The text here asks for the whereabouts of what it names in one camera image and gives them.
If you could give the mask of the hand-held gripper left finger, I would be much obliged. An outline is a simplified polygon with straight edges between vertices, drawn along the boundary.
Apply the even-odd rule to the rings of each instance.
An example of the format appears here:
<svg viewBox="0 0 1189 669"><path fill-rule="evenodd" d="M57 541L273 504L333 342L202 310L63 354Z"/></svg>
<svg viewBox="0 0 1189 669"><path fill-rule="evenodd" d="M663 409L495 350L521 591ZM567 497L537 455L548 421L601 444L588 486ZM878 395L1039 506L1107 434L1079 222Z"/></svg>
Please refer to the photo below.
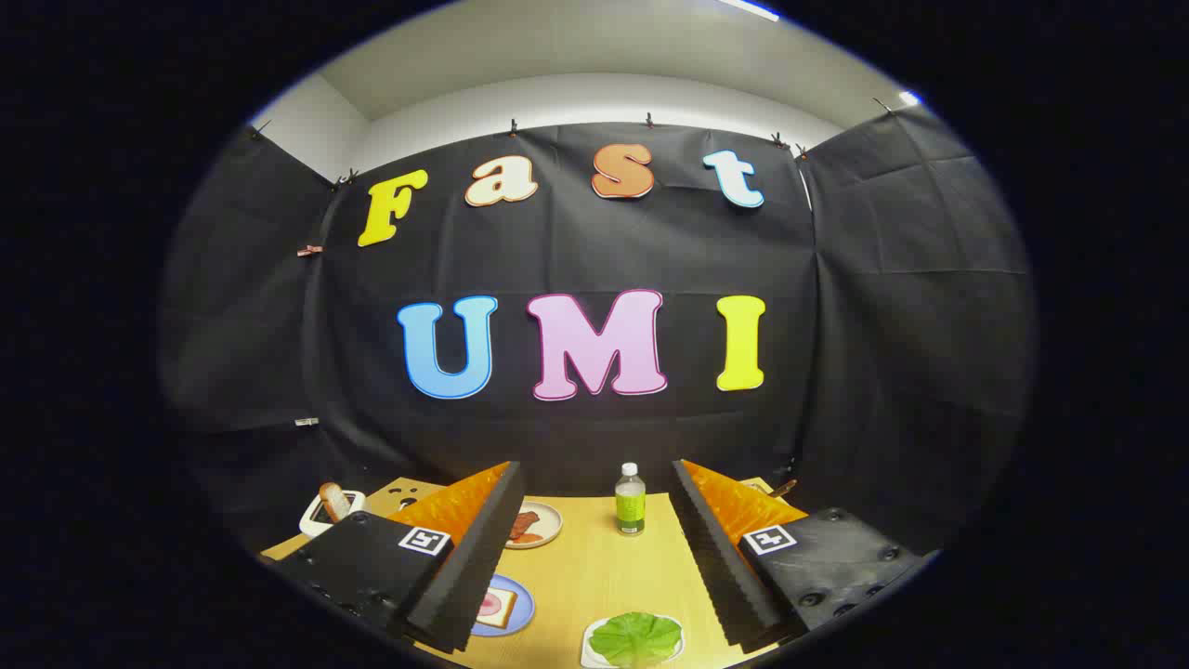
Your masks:
<svg viewBox="0 0 1189 669"><path fill-rule="evenodd" d="M518 462L487 467L398 513L356 511L273 569L375 635L464 650L523 496Z"/></svg>

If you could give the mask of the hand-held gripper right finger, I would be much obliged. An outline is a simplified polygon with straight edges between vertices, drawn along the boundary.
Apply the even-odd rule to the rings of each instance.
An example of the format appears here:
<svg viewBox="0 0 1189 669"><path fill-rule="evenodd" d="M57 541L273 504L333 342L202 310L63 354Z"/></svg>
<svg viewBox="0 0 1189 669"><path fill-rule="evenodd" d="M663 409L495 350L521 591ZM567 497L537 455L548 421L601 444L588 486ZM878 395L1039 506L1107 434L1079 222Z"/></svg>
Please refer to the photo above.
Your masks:
<svg viewBox="0 0 1189 669"><path fill-rule="evenodd" d="M806 645L856 620L929 566L847 509L809 515L687 460L671 501L726 643Z"/></svg>

